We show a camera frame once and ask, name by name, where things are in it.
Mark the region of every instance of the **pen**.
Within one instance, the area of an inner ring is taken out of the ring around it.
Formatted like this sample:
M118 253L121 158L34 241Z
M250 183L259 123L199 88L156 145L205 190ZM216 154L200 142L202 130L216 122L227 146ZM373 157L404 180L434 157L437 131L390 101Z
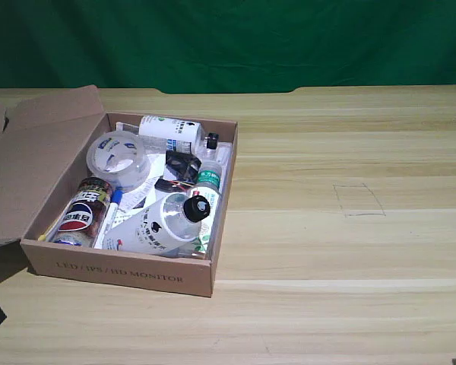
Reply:
M115 220L116 211L119 209L120 201L122 200L123 192L122 190L115 190L112 196L112 201L109 203L108 211L106 211L105 219L100 227L100 232L98 232L97 238L94 240L93 247L95 249L103 248L103 240L105 239L105 234L112 229L113 221Z

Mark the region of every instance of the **wooden table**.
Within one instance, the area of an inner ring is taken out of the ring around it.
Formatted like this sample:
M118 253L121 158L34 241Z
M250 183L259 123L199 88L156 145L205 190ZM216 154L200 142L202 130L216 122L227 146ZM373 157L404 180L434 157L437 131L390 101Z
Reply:
M214 296L22 270L0 283L0 365L451 364L456 86L101 96L240 122ZM13 273L24 258L7 250Z

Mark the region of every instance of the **black bottle cap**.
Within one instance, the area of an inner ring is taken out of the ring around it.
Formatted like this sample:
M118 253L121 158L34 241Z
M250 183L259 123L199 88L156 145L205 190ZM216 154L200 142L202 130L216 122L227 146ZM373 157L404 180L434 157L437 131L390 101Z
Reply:
M218 138L220 135L217 133L210 133L207 135L206 148L216 150L218 147Z
M191 222L199 222L210 215L211 207L202 195L195 195L184 202L184 214Z

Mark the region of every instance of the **open cardboard box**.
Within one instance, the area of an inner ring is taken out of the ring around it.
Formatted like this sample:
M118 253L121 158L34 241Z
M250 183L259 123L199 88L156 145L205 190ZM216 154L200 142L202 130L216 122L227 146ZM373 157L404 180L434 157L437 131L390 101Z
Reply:
M214 245L207 259L197 260L37 241L90 175L91 142L116 122L138 125L142 115L105 113L97 88L88 86L25 100L8 117L5 128L0 108L0 246L21 240L38 275L211 296L236 158L236 122L189 118L233 143Z

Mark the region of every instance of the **green wall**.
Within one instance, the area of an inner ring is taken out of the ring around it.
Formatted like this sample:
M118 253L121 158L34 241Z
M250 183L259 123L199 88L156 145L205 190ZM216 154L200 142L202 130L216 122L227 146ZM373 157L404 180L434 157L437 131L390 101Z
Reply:
M0 87L456 84L456 0L0 1Z

